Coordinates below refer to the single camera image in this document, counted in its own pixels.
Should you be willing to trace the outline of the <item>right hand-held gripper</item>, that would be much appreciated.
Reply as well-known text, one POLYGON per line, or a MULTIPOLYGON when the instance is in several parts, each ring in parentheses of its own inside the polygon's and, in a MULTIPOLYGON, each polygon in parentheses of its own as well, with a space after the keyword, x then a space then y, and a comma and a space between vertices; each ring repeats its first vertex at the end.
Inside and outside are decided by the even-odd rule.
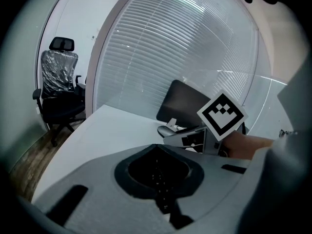
POLYGON ((233 131, 247 133, 245 120, 248 118, 241 105, 224 90, 204 105, 197 115, 203 126, 193 126, 176 131, 175 135, 163 139, 165 145, 193 148, 202 154, 227 156, 222 141, 233 131))

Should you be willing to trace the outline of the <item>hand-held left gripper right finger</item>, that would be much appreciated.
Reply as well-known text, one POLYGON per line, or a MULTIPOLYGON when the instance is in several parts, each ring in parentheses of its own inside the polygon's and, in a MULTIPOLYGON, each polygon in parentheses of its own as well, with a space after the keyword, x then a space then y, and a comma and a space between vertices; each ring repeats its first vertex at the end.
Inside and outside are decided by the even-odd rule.
POLYGON ((234 193, 248 165, 156 145, 156 229, 236 230, 246 201, 234 193))

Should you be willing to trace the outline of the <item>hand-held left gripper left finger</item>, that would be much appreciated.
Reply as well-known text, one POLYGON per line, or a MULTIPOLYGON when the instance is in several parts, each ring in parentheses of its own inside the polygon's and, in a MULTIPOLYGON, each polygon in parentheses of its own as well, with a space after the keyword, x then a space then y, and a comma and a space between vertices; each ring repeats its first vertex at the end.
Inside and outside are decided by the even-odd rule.
POLYGON ((47 188, 34 205, 43 213, 75 185, 87 192, 65 223, 78 234, 169 234, 171 225, 151 199, 125 193, 114 176, 116 165, 143 146, 92 159, 47 188))

